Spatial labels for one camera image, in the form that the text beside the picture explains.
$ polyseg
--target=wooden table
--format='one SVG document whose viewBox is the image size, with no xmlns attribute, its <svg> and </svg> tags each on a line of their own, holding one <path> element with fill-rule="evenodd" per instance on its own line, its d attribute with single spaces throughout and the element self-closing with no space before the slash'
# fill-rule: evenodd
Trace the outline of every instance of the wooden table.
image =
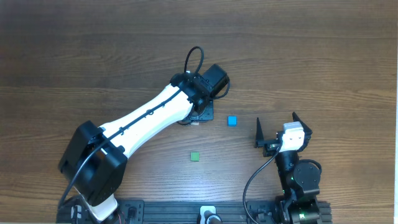
<svg viewBox="0 0 398 224">
<path fill-rule="evenodd" d="M 201 71 L 225 69 L 229 95 L 214 121 L 145 143 L 117 197 L 240 201 L 266 161 L 253 148 L 256 118 L 274 138 L 296 111 L 314 131 L 300 155 L 322 164 L 318 198 L 334 223 L 391 223 L 396 25 L 396 1 L 1 1 L 0 221 L 54 222 L 67 185 L 57 164 L 75 128 L 151 100 L 201 45 Z M 248 199 L 281 193 L 273 164 Z"/>
</svg>

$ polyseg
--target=wooden tabletop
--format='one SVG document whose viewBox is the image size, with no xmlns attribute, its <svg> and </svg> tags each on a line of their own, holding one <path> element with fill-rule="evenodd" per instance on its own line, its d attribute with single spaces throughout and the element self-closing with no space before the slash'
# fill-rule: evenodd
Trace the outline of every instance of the wooden tabletop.
<svg viewBox="0 0 398 224">
<path fill-rule="evenodd" d="M 392 223 L 392 0 L 1 1 L 0 222 L 54 222 L 67 186 L 57 164 L 76 127 L 153 99 L 195 45 L 205 49 L 202 73 L 214 63 L 227 71 L 229 94 L 215 102 L 214 121 L 173 124 L 145 143 L 117 197 L 240 201 L 266 161 L 253 148 L 256 118 L 274 138 L 296 111 L 313 129 L 300 155 L 322 164 L 318 198 L 334 223 Z M 271 164 L 248 199 L 281 194 Z"/>
</svg>

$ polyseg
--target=green block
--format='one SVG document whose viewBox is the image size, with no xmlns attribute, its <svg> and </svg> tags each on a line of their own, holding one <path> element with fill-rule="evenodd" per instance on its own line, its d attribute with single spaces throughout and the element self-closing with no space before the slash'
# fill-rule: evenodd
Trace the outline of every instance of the green block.
<svg viewBox="0 0 398 224">
<path fill-rule="evenodd" d="M 199 152 L 191 152 L 191 161 L 199 162 Z"/>
</svg>

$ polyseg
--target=blue cube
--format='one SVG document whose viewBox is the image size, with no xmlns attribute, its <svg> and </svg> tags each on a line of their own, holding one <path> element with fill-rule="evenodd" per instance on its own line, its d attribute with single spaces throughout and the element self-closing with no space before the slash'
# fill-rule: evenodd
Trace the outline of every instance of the blue cube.
<svg viewBox="0 0 398 224">
<path fill-rule="evenodd" d="M 236 116 L 228 116 L 228 126 L 235 127 L 237 124 Z"/>
</svg>

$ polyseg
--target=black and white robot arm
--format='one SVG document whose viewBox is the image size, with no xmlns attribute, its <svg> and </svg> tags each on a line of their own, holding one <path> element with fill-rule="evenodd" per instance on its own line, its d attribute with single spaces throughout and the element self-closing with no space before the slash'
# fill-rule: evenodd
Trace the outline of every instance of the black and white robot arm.
<svg viewBox="0 0 398 224">
<path fill-rule="evenodd" d="M 194 73 L 186 71 L 193 50 L 202 52 Z M 120 186 L 127 160 L 152 136 L 188 115 L 202 114 L 228 84 L 229 78 L 218 65 L 211 66 L 203 76 L 198 73 L 203 49 L 194 47 L 185 61 L 183 73 L 173 76 L 170 84 L 153 100 L 132 113 L 100 127 L 91 121 L 75 131 L 60 160 L 58 168 L 70 180 L 58 209 L 69 190 L 74 187 L 94 221 L 112 223 L 118 203 L 113 195 Z"/>
</svg>

